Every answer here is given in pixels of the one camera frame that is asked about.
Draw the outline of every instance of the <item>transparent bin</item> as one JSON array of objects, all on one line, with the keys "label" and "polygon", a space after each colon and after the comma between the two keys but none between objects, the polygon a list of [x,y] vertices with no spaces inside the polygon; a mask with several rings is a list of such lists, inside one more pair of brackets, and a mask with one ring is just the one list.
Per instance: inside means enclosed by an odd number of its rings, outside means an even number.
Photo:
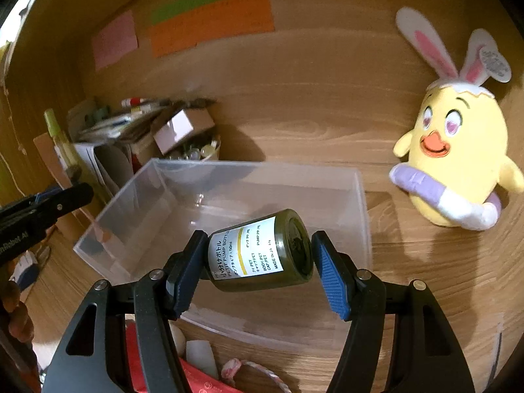
[{"label": "transparent bin", "polygon": [[[136,281],[211,234],[285,208],[309,235],[324,230],[339,252],[371,269],[362,181],[356,169],[256,162],[151,160],[100,213],[117,238],[107,251],[91,226],[74,250],[113,285]],[[227,293],[200,281],[182,318],[237,340],[296,353],[340,352],[349,324],[329,308],[316,269],[310,282]]]}]

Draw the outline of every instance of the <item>yellow chick plush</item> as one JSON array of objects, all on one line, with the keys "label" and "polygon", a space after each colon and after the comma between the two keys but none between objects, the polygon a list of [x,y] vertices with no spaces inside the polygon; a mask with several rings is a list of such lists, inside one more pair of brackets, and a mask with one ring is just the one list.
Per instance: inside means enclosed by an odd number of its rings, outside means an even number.
[{"label": "yellow chick plush", "polygon": [[[440,80],[428,87],[415,127],[395,144],[395,156],[409,153],[409,161],[395,166],[390,178],[410,193],[417,210],[432,223],[487,229],[500,214],[495,185],[524,192],[522,172],[506,156],[504,116],[493,94],[480,86],[492,74],[487,68],[498,74],[496,79],[508,81],[509,67],[485,30],[472,33],[459,74],[438,34],[419,12],[402,8],[397,26]],[[498,57],[487,68],[481,60],[486,54]]]}]

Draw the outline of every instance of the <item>white and pink ear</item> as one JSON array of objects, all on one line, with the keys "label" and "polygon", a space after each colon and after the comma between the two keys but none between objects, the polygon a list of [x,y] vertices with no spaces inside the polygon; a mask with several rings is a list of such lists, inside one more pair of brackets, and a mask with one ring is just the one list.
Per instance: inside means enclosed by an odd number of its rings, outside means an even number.
[{"label": "white and pink ear", "polygon": [[458,72],[444,43],[431,23],[417,10],[402,7],[397,27],[442,79],[458,79]]},{"label": "white and pink ear", "polygon": [[480,62],[479,51],[482,47],[497,51],[497,43],[485,29],[476,29],[471,33],[467,44],[467,54],[464,66],[460,70],[460,79],[471,84],[480,86],[489,77]]}]

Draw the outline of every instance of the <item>wooden table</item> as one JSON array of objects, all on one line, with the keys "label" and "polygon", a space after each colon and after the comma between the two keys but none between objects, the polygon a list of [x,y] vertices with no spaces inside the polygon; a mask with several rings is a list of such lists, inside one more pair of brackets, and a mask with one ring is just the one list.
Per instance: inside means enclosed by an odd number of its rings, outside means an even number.
[{"label": "wooden table", "polygon": [[[25,191],[45,186],[31,140],[44,131],[49,106],[64,120],[85,97],[117,107],[129,96],[217,99],[211,115],[222,135],[221,158],[357,166],[371,220],[374,272],[385,281],[425,280],[459,339],[478,390],[485,386],[502,332],[500,365],[524,329],[524,198],[510,196],[498,225],[478,234],[431,225],[387,177],[391,150],[412,128],[426,86],[436,79],[395,27],[402,6],[422,11],[460,65],[471,31],[486,28],[509,60],[514,79],[487,83],[509,129],[509,156],[524,167],[524,42],[497,0],[271,0],[276,32],[203,43],[159,59],[151,54],[150,13],[170,0],[41,0],[0,95],[0,145]],[[95,72],[90,37],[132,9],[139,49]],[[18,128],[13,133],[9,119]],[[26,154],[19,151],[17,140]],[[13,186],[6,191],[13,194]],[[29,297],[37,344],[57,341],[97,278],[56,235],[53,254]],[[337,356],[298,356],[254,349],[182,324],[206,337],[219,362],[250,357],[274,369],[292,391],[325,391]],[[376,389],[384,385],[391,320]],[[239,387],[271,391],[246,370]]]}]

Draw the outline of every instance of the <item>pink and white braided rope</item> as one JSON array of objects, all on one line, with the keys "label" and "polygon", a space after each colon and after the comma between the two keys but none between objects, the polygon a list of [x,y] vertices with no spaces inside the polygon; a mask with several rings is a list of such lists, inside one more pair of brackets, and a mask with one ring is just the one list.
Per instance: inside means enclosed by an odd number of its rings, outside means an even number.
[{"label": "pink and white braided rope", "polygon": [[258,365],[251,361],[246,360],[240,360],[237,358],[231,359],[230,361],[227,361],[224,366],[222,367],[222,371],[220,372],[220,376],[224,380],[224,382],[231,387],[235,387],[235,381],[233,377],[236,375],[238,370],[242,365],[251,366],[251,368],[255,368],[264,374],[266,374],[269,378],[271,378],[284,393],[291,393],[291,390],[289,389],[288,385],[284,383],[281,378],[275,374],[273,371],[270,371],[266,367],[262,365]]}]

